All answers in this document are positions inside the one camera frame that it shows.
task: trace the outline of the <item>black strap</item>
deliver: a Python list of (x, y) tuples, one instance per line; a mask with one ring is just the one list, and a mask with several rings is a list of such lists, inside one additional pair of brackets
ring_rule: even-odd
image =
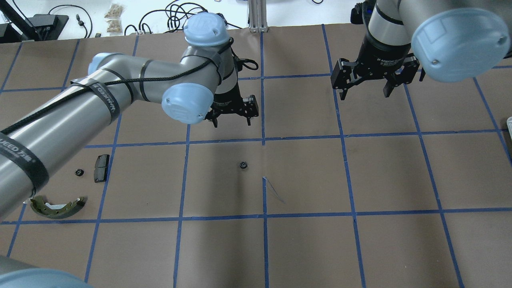
[[(126, 80), (126, 78), (124, 78), (121, 74), (117, 73), (116, 71), (114, 71), (112, 69), (102, 67), (102, 68), (100, 68), (100, 70), (110, 72), (110, 73), (116, 75), (121, 80)], [(133, 83), (125, 83), (125, 85), (128, 88), (128, 91), (130, 92), (130, 97), (132, 98), (132, 103), (133, 103), (135, 101), (135, 96), (133, 94), (133, 89), (132, 89)]]
[(50, 175), (41, 160), (27, 147), (2, 133), (0, 133), (0, 155), (18, 165), (30, 178), (34, 186), (30, 197), (48, 183)]
[[(153, 62), (152, 59), (149, 59), (148, 61), (146, 61), (143, 65), (142, 65), (142, 68), (140, 69), (140, 74), (139, 74), (139, 78), (144, 78), (144, 75), (146, 74), (146, 69), (147, 69), (147, 65), (149, 63)], [(144, 100), (146, 100), (147, 102), (151, 102), (149, 101), (149, 99), (147, 98), (146, 96), (146, 91), (144, 90), (144, 81), (141, 81), (139, 82), (139, 90), (140, 90), (140, 94), (142, 95), (142, 98)]]
[(71, 86), (80, 86), (91, 89), (92, 92), (96, 94), (96, 96), (98, 96), (109, 109), (110, 123), (114, 122), (117, 119), (117, 117), (119, 117), (119, 114), (121, 113), (119, 103), (104, 83), (94, 80), (94, 82), (88, 84), (75, 83)]
[(377, 13), (379, 13), (379, 15), (382, 18), (384, 18), (386, 21), (391, 22), (393, 24), (397, 24), (397, 25), (403, 25), (402, 21), (397, 20), (395, 18), (391, 18), (391, 17), (387, 16), (384, 12), (382, 12), (382, 10), (379, 8), (379, 5), (375, 5), (375, 10), (377, 10)]

